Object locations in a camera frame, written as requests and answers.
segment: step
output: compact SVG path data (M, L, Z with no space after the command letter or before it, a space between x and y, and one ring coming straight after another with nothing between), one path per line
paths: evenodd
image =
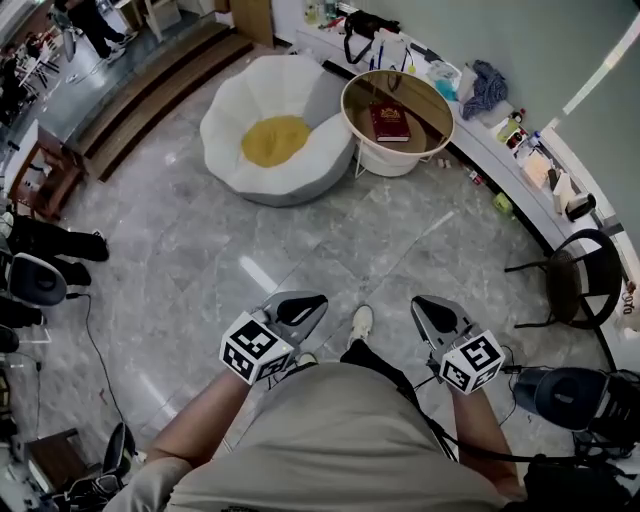
M87 127L78 141L79 152L91 158L105 139L152 89L158 87L207 47L230 34L232 32L227 25L207 23L156 58L141 75L124 86Z
M231 62L251 51L247 38L231 34L185 64L176 74L145 96L90 161L90 172L106 181L144 136L183 99Z

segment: red book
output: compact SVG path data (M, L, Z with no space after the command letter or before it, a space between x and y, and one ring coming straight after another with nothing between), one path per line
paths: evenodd
M378 142L407 142L411 137L404 108L399 103L369 105L373 132Z

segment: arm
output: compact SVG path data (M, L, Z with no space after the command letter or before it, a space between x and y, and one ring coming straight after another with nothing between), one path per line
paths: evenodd
M481 389L470 395L451 390L458 441L492 452L511 454L487 395ZM460 463L487 478L505 496L521 494L514 462L477 458L460 448Z
M235 373L225 370L158 434L147 462L178 457L193 468L209 462L250 389Z

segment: blue towel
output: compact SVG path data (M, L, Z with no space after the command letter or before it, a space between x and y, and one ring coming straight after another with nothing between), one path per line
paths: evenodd
M502 100L506 100L509 92L504 77L488 62L475 61L473 70L478 78L473 83L473 98L464 104L462 110L464 120L471 119L479 112L489 112Z

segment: chair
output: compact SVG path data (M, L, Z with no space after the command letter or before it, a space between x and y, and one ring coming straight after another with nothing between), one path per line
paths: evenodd
M600 247L574 257L565 248L578 240L591 240ZM595 329L615 310L622 286L622 264L615 245L601 231L578 231L567 238L548 260L510 267L504 271L515 272L530 267L538 267L547 274L547 298L551 311L546 322L517 324L515 329L546 327L555 322L578 329ZM587 289L583 289L583 283L587 283ZM582 299L598 296L606 297L602 309L586 320L576 319Z
M205 163L245 199L269 206L303 203L346 172L355 147L340 112L344 81L302 55L253 61L218 89L200 124ZM270 167L249 161L245 134L259 121L293 116L311 130L304 145Z
M9 267L7 291L13 297L34 306L55 306L65 299L67 283L54 266L22 252L3 259Z

